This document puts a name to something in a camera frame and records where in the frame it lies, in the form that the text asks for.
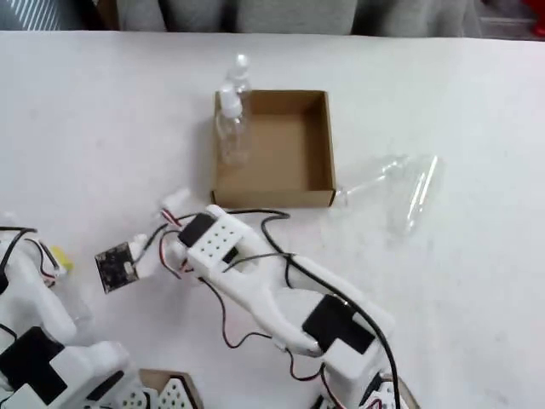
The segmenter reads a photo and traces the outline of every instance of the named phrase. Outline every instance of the circuit board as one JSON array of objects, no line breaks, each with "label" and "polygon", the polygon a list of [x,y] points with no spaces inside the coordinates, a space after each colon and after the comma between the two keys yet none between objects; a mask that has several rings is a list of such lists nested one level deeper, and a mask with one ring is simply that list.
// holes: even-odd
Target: circuit board
[{"label": "circuit board", "polygon": [[129,243],[122,243],[96,255],[95,261],[106,294],[138,280]]}]

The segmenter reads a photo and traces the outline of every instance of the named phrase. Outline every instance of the black wire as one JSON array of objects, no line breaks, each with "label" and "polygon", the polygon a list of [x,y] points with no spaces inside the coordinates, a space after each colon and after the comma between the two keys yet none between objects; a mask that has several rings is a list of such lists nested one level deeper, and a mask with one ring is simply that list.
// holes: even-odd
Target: black wire
[{"label": "black wire", "polygon": [[[276,215],[276,216],[267,217],[261,222],[261,231],[263,232],[263,234],[268,234],[267,229],[263,227],[265,226],[264,223],[267,223],[271,220],[289,219],[291,217],[289,213],[286,213],[285,211],[281,211],[281,210],[275,210],[275,209],[240,209],[240,210],[230,210],[227,213],[231,215],[243,215],[243,214],[250,214],[250,213],[261,213],[261,214],[265,213],[265,214]],[[283,251],[280,250],[280,247],[276,245],[276,242],[273,240],[273,238],[270,235],[267,241],[269,242],[270,245],[272,245],[274,250],[276,250],[279,253],[284,253]],[[286,282],[286,285],[289,288],[293,288],[293,285],[290,283],[291,257],[292,256],[286,257],[286,268],[284,270],[284,280]]]},{"label": "black wire", "polygon": [[[282,247],[280,247],[276,241],[271,237],[271,234],[267,231],[267,223],[271,222],[273,220],[281,220],[281,219],[288,219],[290,218],[290,215],[284,212],[277,213],[276,216],[270,216],[261,222],[261,231],[263,232],[263,235],[269,242],[269,244],[273,247],[274,250],[278,251],[279,253],[284,253],[282,250]],[[381,327],[371,318],[369,314],[367,314],[354,300],[352,300],[350,297],[348,297],[346,294],[344,294],[342,291],[338,290],[333,285],[327,283],[326,281],[323,281],[318,276],[311,273],[309,270],[304,268],[301,264],[294,260],[289,260],[288,263],[292,265],[293,267],[297,268],[299,271],[301,271],[303,274],[305,274],[308,278],[313,279],[321,286],[325,287],[327,290],[331,291],[333,294],[336,294],[339,298],[347,302],[350,307],[356,310],[357,313],[359,313],[365,321],[369,324],[371,329],[375,332],[376,337],[382,344],[382,347],[384,348],[384,351],[386,352],[386,356],[388,358],[388,362],[390,363],[390,367],[392,368],[392,381],[393,381],[393,397],[395,399],[395,409],[401,409],[401,399],[399,394],[399,376],[398,376],[398,367],[396,366],[395,359],[393,358],[393,352],[390,348],[390,344],[388,343],[386,336],[381,330]]]},{"label": "black wire", "polygon": [[40,273],[49,279],[56,279],[54,275],[46,273],[43,269],[43,247],[41,246],[41,243],[38,243],[36,240],[33,239],[25,239],[25,241],[33,243],[36,246],[38,252],[40,253]]},{"label": "black wire", "polygon": [[286,348],[286,352],[290,355],[290,375],[292,378],[294,378],[296,381],[299,381],[299,382],[308,382],[308,381],[312,381],[314,379],[316,379],[317,377],[320,376],[320,371],[322,370],[322,367],[324,366],[324,364],[320,365],[320,368],[318,369],[318,371],[316,373],[314,373],[313,375],[310,375],[308,377],[298,377],[296,374],[295,374],[295,371],[294,371],[294,366],[295,366],[295,357],[293,356],[293,354],[291,353],[291,351],[289,349]]},{"label": "black wire", "polygon": [[0,324],[0,329],[6,331],[9,335],[11,335],[14,338],[14,341],[17,341],[17,334],[14,330],[9,328],[8,326],[5,326],[4,324]]},{"label": "black wire", "polygon": [[13,395],[13,394],[11,394],[10,396],[8,396],[7,398],[4,398],[4,399],[0,400],[0,407],[2,407],[2,405],[3,405],[5,402],[7,402],[8,399],[11,398],[12,395]]},{"label": "black wire", "polygon": [[[180,220],[184,220],[184,219],[187,219],[189,217],[193,217],[193,216],[196,216],[197,213],[189,213],[187,215],[184,215],[184,216],[181,216],[181,217],[177,217],[176,218],[176,221],[180,221]],[[140,255],[136,258],[136,260],[133,262],[133,266],[136,265],[137,262],[139,262],[141,260],[141,258],[144,256],[144,254],[146,254],[146,251],[147,249],[149,249],[151,247],[151,245],[153,244],[153,240],[155,240],[155,238],[158,236],[159,233],[161,233],[161,230],[163,230],[164,228],[166,228],[169,224],[168,223],[165,223],[165,224],[162,224],[161,226],[159,226],[158,228],[155,229],[155,231],[152,233],[152,235],[150,236],[150,238],[147,240],[147,242],[144,244],[144,247],[142,247],[142,252],[140,253]]]},{"label": "black wire", "polygon": [[55,270],[58,270],[59,269],[59,263],[57,263],[57,261],[55,260],[55,258],[53,257],[53,255],[51,254],[51,251],[49,251],[49,248],[47,245],[45,245],[43,243],[43,241],[39,241],[38,242],[42,248],[43,248],[43,252],[45,253],[45,255],[48,257],[49,261],[51,262],[51,264],[53,264],[53,268]]},{"label": "black wire", "polygon": [[238,343],[235,343],[235,344],[230,343],[229,340],[227,339],[227,334],[226,334],[227,311],[225,308],[225,303],[223,302],[223,298],[221,298],[221,295],[218,292],[218,290],[214,288],[214,286],[211,283],[209,283],[206,279],[199,278],[199,281],[202,281],[203,283],[205,283],[208,286],[208,288],[212,290],[212,292],[214,293],[214,295],[217,297],[218,301],[220,302],[221,335],[223,336],[223,341],[225,341],[225,344],[227,345],[227,347],[229,347],[230,349],[236,349],[240,347],[244,343],[244,341],[246,341],[249,337],[252,337],[252,336],[273,339],[270,335],[267,335],[267,334],[262,334],[260,332],[250,332],[249,334],[246,334]]},{"label": "black wire", "polygon": [[331,401],[333,402],[333,405],[335,407],[344,407],[341,402],[333,395],[333,392],[331,392],[330,386],[328,385],[327,381],[325,380],[325,366],[320,367],[320,377],[322,378],[322,383],[325,386],[325,390],[327,390],[327,395],[330,396]]},{"label": "black wire", "polygon": [[20,228],[17,226],[0,226],[0,232],[18,232],[19,230],[24,230],[26,228]]},{"label": "black wire", "polygon": [[250,262],[252,260],[257,260],[259,258],[272,257],[272,256],[294,256],[294,254],[293,253],[265,253],[265,254],[258,254],[258,255],[255,255],[255,256],[248,256],[248,257],[245,257],[245,258],[241,258],[241,259],[237,260],[236,262],[232,262],[231,264],[229,264],[222,271],[222,273],[226,273],[231,268],[239,265],[242,262]]},{"label": "black wire", "polygon": [[37,233],[37,230],[35,228],[22,228],[11,240],[11,243],[9,243],[8,249],[3,254],[2,261],[0,262],[0,274],[3,273],[6,269],[6,266],[8,265],[9,256],[11,256],[11,253],[13,252],[15,246],[17,245],[17,242],[20,240],[21,237],[23,237],[27,233]]},{"label": "black wire", "polygon": [[[220,293],[218,292],[218,290],[216,288],[214,288],[214,286],[211,283],[209,283],[207,280],[205,280],[203,278],[199,278],[199,280],[202,281],[203,283],[205,283],[212,290],[212,292],[214,293],[214,295],[216,296],[216,298],[220,302],[220,305],[221,305],[221,335],[223,336],[223,340],[225,341],[225,344],[227,345],[227,347],[229,347],[230,349],[237,349],[248,338],[250,338],[252,336],[262,337],[262,338],[266,338],[266,339],[273,339],[273,337],[271,337],[270,335],[262,334],[260,332],[253,331],[253,332],[250,332],[250,333],[246,334],[238,343],[235,343],[235,344],[230,343],[229,340],[227,339],[227,334],[226,334],[227,311],[226,311],[226,308],[225,308],[225,303],[223,301],[223,298],[221,298]],[[294,370],[295,358],[294,358],[292,352],[289,349],[286,349],[286,352],[290,355],[290,375],[296,381],[300,381],[300,382],[312,381],[313,379],[316,379],[320,375],[320,370],[318,370],[316,373],[314,373],[313,375],[310,375],[308,377],[298,377],[295,374],[295,370]]]}]

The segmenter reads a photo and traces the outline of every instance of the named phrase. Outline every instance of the gray chair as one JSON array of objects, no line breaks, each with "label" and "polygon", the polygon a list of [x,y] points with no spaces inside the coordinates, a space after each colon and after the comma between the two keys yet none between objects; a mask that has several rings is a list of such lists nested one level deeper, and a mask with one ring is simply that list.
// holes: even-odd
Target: gray chair
[{"label": "gray chair", "polygon": [[470,0],[118,0],[124,30],[458,37]]}]

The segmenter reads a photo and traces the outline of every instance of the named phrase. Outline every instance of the cardboard edge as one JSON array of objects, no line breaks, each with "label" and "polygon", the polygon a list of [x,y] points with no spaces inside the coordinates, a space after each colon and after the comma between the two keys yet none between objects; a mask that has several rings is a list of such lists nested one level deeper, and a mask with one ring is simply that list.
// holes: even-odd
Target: cardboard edge
[{"label": "cardboard edge", "polygon": [[336,185],[336,174],[335,174],[335,160],[333,159],[333,132],[331,131],[331,116],[330,116],[330,95],[327,91],[324,91],[324,103],[325,103],[325,117],[327,121],[327,133],[328,133],[328,143],[330,151],[330,177],[331,177],[331,188],[333,189],[333,198],[330,201],[330,206],[333,203],[335,198],[335,192],[337,190]]}]

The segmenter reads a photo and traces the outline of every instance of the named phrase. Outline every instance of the bottle cap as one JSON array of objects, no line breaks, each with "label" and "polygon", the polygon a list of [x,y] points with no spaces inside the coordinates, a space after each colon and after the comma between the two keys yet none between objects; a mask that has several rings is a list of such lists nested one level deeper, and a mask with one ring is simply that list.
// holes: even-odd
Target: bottle cap
[{"label": "bottle cap", "polygon": [[227,118],[236,118],[242,114],[242,104],[231,83],[220,87],[221,113]]},{"label": "bottle cap", "polygon": [[235,65],[227,72],[227,77],[233,82],[242,81],[248,78],[248,70],[250,68],[250,60],[244,54],[237,55]]}]

